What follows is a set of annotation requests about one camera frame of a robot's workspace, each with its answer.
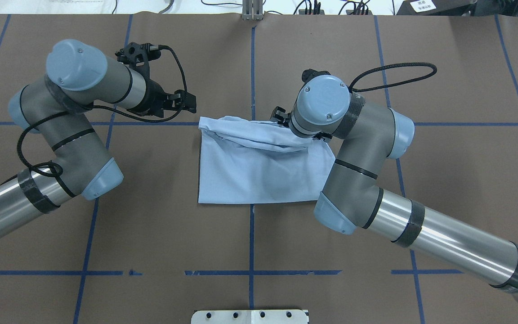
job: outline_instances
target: cloth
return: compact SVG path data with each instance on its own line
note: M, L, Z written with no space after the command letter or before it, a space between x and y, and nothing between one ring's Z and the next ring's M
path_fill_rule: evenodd
M201 117L199 203L317 200L335 156L271 121Z

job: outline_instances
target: metal bracket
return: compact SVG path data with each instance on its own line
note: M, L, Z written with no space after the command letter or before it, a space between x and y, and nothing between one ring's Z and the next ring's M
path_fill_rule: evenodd
M263 0L243 0L243 20L263 20Z
M191 324L308 324L308 310L197 311Z

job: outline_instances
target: white label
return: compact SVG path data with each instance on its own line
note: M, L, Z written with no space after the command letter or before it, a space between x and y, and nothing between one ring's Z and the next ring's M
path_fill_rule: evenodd
M419 0L411 2L411 6L415 12L426 12L429 10L437 9L431 0Z

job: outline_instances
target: blue joint cap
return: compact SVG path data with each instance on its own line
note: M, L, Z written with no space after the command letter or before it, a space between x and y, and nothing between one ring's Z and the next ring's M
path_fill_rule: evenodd
M393 117L395 117L395 140L393 141L393 149L387 158L400 158L407 152L407 148L413 141L415 136L415 123L397 111L391 109Z
M23 90L25 90L27 86L23 87L22 90L18 91L12 98L9 100L8 104L8 112L11 116L11 119L18 127L22 129L26 129L29 127L29 123L25 116L23 116L23 111L21 110L21 95L23 94ZM29 133L39 134L37 129L32 129Z
M316 76L297 96L297 109L313 125L329 125L341 119L349 109L351 94L336 76Z
M327 199L323 191L319 194L314 214L315 219L317 219L319 223L342 234L351 235L355 228L357 228L352 221L345 217L345 215Z
M119 166L115 163L115 159L111 158L99 172L93 177L93 180L85 187L81 193L87 200L93 200L107 191L119 186L123 181L123 174L119 170Z
M47 75L58 86L83 91L98 84L107 73L107 58L100 50L74 39L64 39L47 55Z

